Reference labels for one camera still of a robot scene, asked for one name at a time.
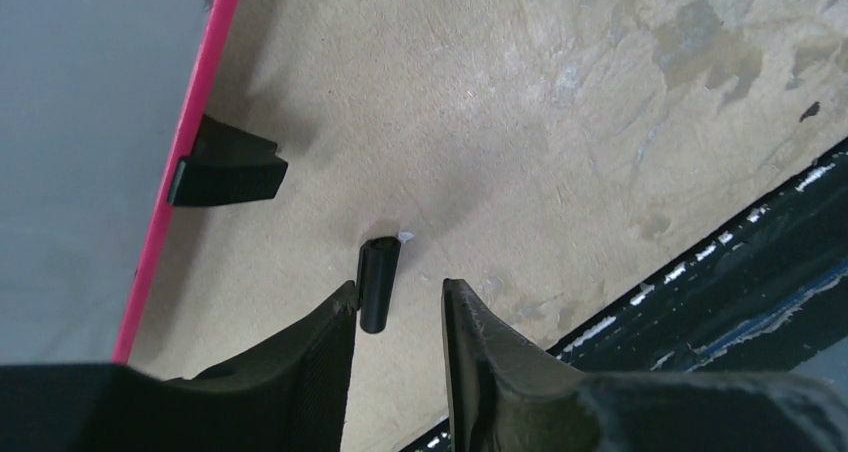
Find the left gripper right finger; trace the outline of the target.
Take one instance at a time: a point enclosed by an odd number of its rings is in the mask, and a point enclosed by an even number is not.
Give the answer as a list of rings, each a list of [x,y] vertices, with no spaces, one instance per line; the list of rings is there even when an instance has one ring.
[[[790,373],[586,373],[442,285],[456,451],[843,451],[847,407]]]

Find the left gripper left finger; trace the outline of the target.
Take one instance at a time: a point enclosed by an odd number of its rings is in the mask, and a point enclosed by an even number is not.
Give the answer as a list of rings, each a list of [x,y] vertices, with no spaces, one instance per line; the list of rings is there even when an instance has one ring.
[[[304,318],[191,379],[118,364],[5,366],[5,451],[336,451],[358,291],[343,283]]]

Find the black marker cap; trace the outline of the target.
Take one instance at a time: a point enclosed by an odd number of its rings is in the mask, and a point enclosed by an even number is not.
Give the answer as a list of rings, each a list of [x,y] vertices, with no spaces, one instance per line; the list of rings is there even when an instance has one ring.
[[[381,333],[387,324],[402,243],[385,236],[366,241],[359,251],[356,284],[360,296],[360,327]]]

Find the pink-framed whiteboard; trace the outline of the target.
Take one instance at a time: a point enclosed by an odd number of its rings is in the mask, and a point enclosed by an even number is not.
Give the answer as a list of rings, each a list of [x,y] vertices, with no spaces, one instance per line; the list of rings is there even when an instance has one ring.
[[[123,362],[238,0],[1,0],[1,361]]]

